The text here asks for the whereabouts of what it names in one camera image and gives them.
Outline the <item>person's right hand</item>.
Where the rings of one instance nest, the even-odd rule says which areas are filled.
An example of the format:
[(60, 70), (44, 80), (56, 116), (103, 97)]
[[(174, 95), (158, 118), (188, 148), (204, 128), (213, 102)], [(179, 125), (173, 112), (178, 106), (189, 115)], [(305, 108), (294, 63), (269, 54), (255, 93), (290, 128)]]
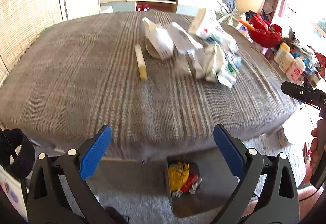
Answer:
[(318, 151), (318, 137), (319, 137), (319, 130), (320, 128), (317, 126), (312, 132), (311, 132), (311, 136), (313, 137), (313, 140), (311, 142), (311, 160), (310, 160), (310, 166), (314, 169), (320, 160), (320, 154)]

